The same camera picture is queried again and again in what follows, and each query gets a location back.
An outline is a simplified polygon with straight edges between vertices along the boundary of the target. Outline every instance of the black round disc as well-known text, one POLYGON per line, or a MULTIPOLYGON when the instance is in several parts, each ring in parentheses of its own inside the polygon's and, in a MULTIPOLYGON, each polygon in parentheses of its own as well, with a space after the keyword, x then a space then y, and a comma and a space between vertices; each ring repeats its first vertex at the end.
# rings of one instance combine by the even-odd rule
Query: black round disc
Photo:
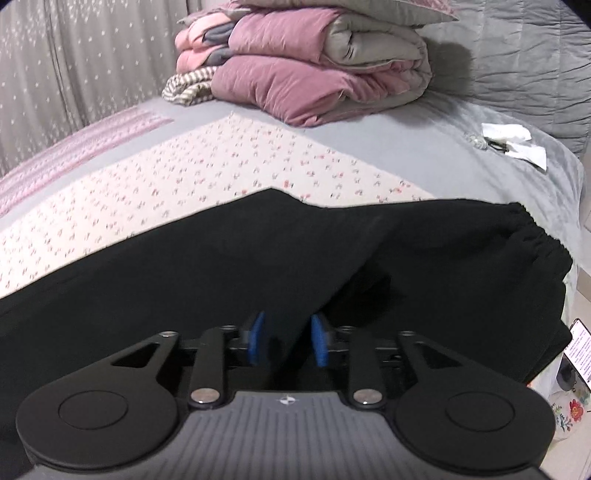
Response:
POLYGON ((21 404, 17 430, 41 463, 109 469, 160 447, 177 424, 173 396, 135 368, 84 370, 40 388, 21 404))
POLYGON ((500 375, 475 378, 456 368, 408 390, 394 421, 426 461, 480 475, 539 463, 554 434, 552 412, 536 392, 500 375))

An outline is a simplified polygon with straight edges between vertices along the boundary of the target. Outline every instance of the pink comforter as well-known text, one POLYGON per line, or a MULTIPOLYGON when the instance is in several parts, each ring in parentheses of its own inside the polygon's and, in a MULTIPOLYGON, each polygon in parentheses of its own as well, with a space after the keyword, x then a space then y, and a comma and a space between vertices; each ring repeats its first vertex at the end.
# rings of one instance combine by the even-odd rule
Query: pink comforter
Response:
POLYGON ((294 127, 313 127, 420 97, 428 80, 395 67, 355 75, 298 60, 238 55, 218 68, 212 93, 220 100, 257 105, 294 127))
POLYGON ((431 79, 414 30, 339 8, 254 12, 228 44, 237 55, 214 75, 214 97, 257 105, 295 127, 412 102, 431 79))

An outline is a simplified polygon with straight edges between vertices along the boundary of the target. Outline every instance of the gray bedsheet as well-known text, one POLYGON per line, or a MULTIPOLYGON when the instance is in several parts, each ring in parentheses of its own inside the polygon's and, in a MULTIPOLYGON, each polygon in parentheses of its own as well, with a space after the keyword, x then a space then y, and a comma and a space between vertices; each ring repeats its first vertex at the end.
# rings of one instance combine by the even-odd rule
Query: gray bedsheet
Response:
MULTIPOLYGON (((0 219, 0 229, 44 198, 87 173, 122 160, 173 136, 223 118, 232 111, 270 124, 267 114, 224 102, 184 108, 154 99, 143 108, 174 117, 175 121, 102 154, 46 187, 0 219)), ((562 143, 531 127, 533 140, 546 148, 548 170, 492 149, 477 149, 467 135, 477 134, 481 122, 511 123, 515 119, 458 98, 427 92, 414 103, 363 118, 293 129, 324 145, 407 179, 435 197, 463 197, 490 202, 520 202, 539 225, 561 240, 575 261, 580 255, 579 202, 583 167, 562 143)), ((576 269, 567 276, 566 312, 570 311, 576 269)), ((557 365, 546 375, 544 394, 557 365)))

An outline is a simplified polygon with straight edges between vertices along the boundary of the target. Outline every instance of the curtain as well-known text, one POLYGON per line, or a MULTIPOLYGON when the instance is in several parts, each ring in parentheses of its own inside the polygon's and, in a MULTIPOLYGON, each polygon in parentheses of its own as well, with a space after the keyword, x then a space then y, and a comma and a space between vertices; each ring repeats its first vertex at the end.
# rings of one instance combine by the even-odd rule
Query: curtain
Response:
POLYGON ((0 177, 159 95, 187 13, 186 0, 13 0, 0 12, 0 177))

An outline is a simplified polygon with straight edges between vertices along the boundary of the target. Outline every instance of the black pants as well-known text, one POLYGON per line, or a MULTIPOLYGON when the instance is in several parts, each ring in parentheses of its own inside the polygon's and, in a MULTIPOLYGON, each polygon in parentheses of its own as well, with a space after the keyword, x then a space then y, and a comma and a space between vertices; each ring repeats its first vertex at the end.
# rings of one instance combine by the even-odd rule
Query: black pants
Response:
POLYGON ((28 468, 14 418, 36 388, 162 330, 195 338, 258 310, 284 354, 324 309, 526 381, 570 340, 570 267, 518 204, 322 209, 266 190, 162 226, 0 300, 0 478, 28 468))

